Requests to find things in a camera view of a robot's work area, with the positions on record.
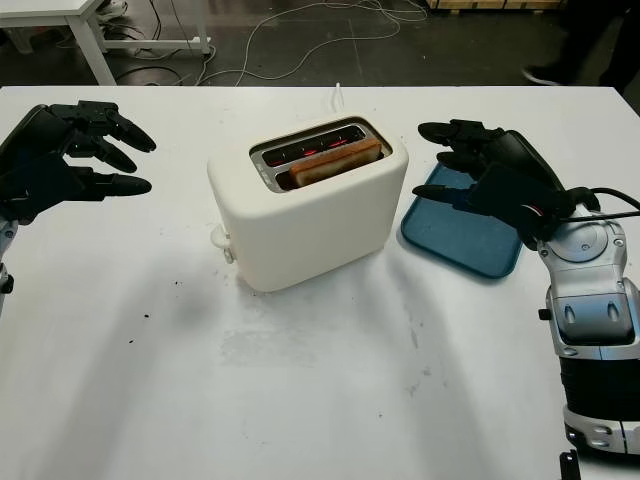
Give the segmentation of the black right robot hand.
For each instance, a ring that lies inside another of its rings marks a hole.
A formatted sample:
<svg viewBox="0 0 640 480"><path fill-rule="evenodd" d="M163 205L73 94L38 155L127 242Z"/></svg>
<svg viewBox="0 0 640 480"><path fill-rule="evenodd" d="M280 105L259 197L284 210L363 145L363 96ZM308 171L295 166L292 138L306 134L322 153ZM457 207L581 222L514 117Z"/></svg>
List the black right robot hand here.
<svg viewBox="0 0 640 480"><path fill-rule="evenodd" d="M423 139L448 148L436 155L441 165L468 174L475 181L491 166L500 165L535 179L551 191L565 190L549 164L515 130L489 129L480 121L461 119L425 122L417 129Z"/></svg>

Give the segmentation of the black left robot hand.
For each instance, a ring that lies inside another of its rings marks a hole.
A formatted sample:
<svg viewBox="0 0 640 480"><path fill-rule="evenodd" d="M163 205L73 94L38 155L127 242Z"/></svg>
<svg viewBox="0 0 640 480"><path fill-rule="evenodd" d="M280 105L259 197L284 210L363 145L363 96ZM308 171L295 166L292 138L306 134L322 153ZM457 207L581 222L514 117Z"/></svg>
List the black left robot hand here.
<svg viewBox="0 0 640 480"><path fill-rule="evenodd" d="M150 192L151 183L133 175L136 164L109 137L144 153L156 148L115 103L35 106L1 144L1 200L56 204Z"/></svg>

